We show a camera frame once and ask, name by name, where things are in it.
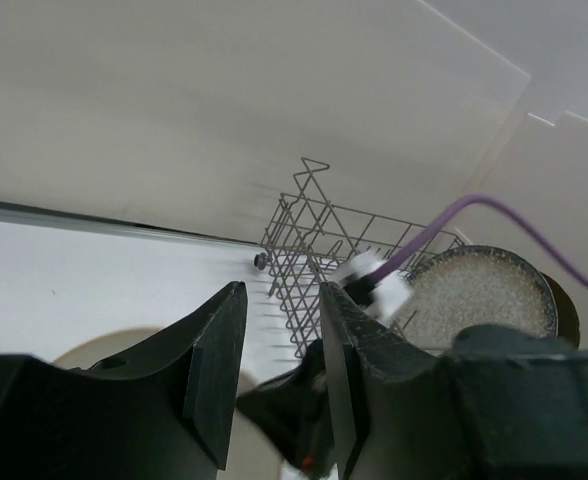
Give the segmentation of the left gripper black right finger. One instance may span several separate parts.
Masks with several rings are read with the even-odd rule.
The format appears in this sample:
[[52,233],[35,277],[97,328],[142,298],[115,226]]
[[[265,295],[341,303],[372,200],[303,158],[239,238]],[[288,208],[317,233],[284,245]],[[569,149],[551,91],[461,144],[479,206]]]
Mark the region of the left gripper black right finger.
[[588,350],[498,325],[433,356],[321,288],[343,479],[588,479]]

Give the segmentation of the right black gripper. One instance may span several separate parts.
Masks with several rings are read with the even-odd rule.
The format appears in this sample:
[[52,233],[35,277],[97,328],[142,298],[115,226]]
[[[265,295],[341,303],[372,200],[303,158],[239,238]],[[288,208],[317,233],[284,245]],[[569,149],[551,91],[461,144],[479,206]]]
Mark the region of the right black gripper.
[[303,478],[330,477],[334,437],[320,339],[296,368],[239,395],[236,407]]

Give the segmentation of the brown glazed round plate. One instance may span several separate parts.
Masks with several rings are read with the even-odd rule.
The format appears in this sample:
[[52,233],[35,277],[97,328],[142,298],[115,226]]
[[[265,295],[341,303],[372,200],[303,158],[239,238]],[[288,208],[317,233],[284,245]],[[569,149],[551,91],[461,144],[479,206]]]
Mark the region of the brown glazed round plate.
[[580,320],[577,309],[562,286],[549,275],[542,273],[547,281],[557,309],[558,327],[557,335],[565,339],[575,349],[580,346]]

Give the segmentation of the speckled white dark-rimmed plate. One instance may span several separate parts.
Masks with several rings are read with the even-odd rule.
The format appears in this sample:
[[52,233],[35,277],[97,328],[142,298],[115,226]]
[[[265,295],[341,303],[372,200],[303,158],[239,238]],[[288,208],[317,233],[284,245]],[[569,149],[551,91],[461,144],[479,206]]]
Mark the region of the speckled white dark-rimmed plate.
[[429,353],[448,349],[460,331],[476,325],[507,326],[535,337],[557,334],[549,283],[511,251],[454,248],[414,267],[407,281],[413,295],[392,330]]

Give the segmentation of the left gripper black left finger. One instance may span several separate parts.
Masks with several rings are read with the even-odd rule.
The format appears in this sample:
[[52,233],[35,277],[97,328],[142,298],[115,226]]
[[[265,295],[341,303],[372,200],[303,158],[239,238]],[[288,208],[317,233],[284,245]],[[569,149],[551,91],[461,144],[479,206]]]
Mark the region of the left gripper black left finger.
[[227,463],[247,316],[232,282],[140,343],[183,356],[138,371],[0,355],[0,479],[213,479]]

